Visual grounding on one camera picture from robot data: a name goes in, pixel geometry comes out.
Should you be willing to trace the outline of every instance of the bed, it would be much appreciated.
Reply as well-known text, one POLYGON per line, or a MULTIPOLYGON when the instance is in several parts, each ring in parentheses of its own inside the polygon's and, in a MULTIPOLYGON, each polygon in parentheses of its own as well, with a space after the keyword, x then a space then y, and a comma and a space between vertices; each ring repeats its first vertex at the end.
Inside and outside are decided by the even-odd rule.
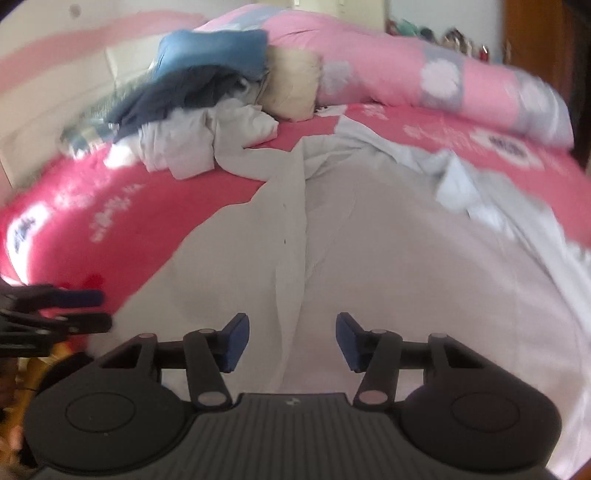
MULTIPOLYGON (((167 28, 203 23, 184 13, 166 17, 173 24, 155 37, 150 20, 149 35, 110 46, 128 54, 111 54, 109 75, 146 68, 167 28), (132 61, 137 42, 142 53, 132 61)), ((141 163, 109 168, 109 147, 78 161, 54 156, 66 119, 108 89, 102 73, 89 76, 98 85, 91 95, 74 101, 64 93, 61 104, 41 109, 46 116, 31 122, 38 111, 24 109, 23 127, 0 139, 2 164, 13 186, 44 171, 0 212, 2 276, 102 289, 115 327, 90 339, 96 355, 138 333, 178 339, 247 312, 251 343, 228 379, 232 394, 354 393, 358 378, 334 337, 340 312, 412 341, 445 332, 557 404, 563 435, 549 467, 570 477, 591 456, 591 185, 566 153, 572 132, 569 139, 563 102, 536 83, 547 102, 521 97, 521 107, 534 107, 512 110, 494 97, 505 91, 474 93, 481 66, 470 64, 443 92, 462 85, 472 96, 460 108, 453 95, 437 96, 437 86, 428 95, 414 86, 432 85, 423 66, 409 63, 422 48, 414 41, 397 44, 398 73, 359 57, 362 64, 344 64, 337 47, 312 38, 330 37, 331 25, 322 15, 258 5, 201 27, 262 27, 273 45, 324 49, 318 101, 329 106, 280 122, 276 138, 255 148, 217 155, 214 170, 188 180, 141 163), (549 106, 548 124, 540 105, 549 106)), ((79 54, 5 85, 0 108, 95 61, 79 54)), ((493 82, 529 85, 521 74, 485 71, 493 82)), ((401 377, 399 397, 420 382, 401 377)), ((179 372, 164 383, 186 395, 179 372)))

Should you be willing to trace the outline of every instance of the pink comforter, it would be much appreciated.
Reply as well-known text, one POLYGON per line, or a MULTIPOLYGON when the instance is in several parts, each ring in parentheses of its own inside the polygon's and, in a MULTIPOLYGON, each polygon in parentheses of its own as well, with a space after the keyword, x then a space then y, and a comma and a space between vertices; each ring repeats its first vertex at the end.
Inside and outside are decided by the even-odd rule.
MULTIPOLYGON (((380 136, 431 152, 442 148, 478 168, 504 172, 520 189, 546 201, 571 240, 591 247, 591 184, 575 162, 440 112, 408 106, 335 107, 312 120, 280 124, 262 146, 289 151, 306 135, 331 134, 346 111, 380 136)), ((106 151, 81 161, 61 158, 0 214, 1 273, 25 283, 101 288, 115 313, 194 228, 220 208, 248 202, 261 182, 215 170, 177 181, 142 164, 103 165, 106 151)))
POLYGON ((321 105, 378 102, 420 106, 491 128, 570 148, 573 131, 564 100, 522 70, 490 65, 416 38, 391 37, 329 15, 245 5, 200 31, 262 28, 278 47, 322 58, 321 105))

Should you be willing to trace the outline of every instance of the black clamp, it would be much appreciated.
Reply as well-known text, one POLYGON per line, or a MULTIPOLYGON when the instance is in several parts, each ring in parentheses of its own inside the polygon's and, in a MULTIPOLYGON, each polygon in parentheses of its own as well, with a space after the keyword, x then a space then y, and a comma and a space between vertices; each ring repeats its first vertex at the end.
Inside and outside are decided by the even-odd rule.
POLYGON ((51 319, 43 309, 100 307, 100 290, 65 290, 53 285, 13 287, 0 283, 0 358, 49 356, 53 345, 71 335, 108 332, 106 313, 63 313, 51 319))

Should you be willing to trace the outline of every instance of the white sheet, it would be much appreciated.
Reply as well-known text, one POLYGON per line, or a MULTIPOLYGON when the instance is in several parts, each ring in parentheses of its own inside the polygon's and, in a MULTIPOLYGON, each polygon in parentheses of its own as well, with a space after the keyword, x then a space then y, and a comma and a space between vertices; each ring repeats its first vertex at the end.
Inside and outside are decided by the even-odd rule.
MULTIPOLYGON (((412 149, 389 147, 398 161, 413 159, 412 149)), ((291 154, 217 159, 269 181, 251 203, 193 231, 118 312, 113 332, 93 339, 96 353, 144 331, 169 340, 221 327, 243 311, 251 342, 228 377, 234 394, 352 394, 360 378, 334 332, 336 315, 349 311, 408 340, 447 332, 546 393, 564 422, 550 463, 557 475, 591 455, 591 353, 579 322, 523 248, 435 202, 437 179, 337 136, 303 139, 291 154)), ((184 378, 166 384, 181 391, 184 378)), ((403 375, 399 395, 417 385, 403 375)))

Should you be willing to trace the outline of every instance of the wooden cabinet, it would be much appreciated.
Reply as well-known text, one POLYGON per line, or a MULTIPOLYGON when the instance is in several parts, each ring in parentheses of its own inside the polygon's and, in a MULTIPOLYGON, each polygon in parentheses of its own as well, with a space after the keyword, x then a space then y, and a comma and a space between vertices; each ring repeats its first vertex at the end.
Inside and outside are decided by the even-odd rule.
POLYGON ((572 89, 572 23, 562 0, 505 0, 505 63, 539 76, 566 101, 572 89))

